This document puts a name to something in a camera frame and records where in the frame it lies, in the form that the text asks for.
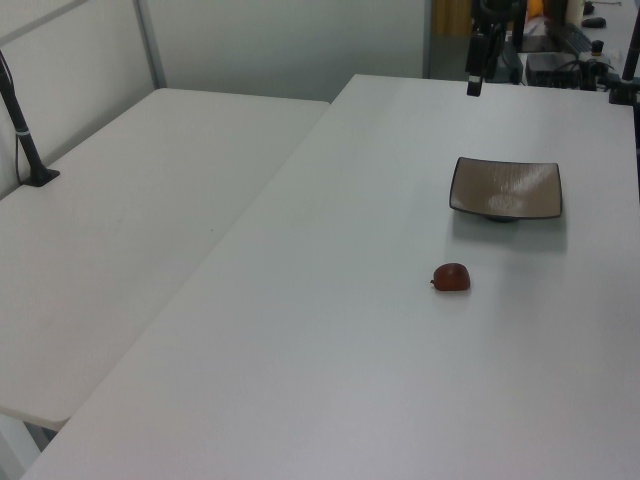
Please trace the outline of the black Franka gripper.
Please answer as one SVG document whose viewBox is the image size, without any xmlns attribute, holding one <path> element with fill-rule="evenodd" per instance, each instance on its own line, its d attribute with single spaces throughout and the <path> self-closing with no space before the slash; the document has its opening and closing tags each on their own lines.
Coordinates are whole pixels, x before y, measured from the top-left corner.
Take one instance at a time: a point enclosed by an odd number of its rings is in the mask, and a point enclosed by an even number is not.
<svg viewBox="0 0 640 480">
<path fill-rule="evenodd" d="M 514 22 L 519 17 L 522 9 L 523 2 L 518 0 L 471 1 L 471 18 L 474 33 L 470 39 L 466 60 L 467 94 L 469 96 L 480 96 L 483 76 L 486 81 L 495 77 L 498 58 L 501 54 L 501 33 L 498 31 L 493 32 L 493 30 L 496 26 L 506 27 L 509 23 Z M 489 35 L 490 33 L 492 34 L 489 36 L 486 56 L 486 37 L 484 35 Z"/>
</svg>

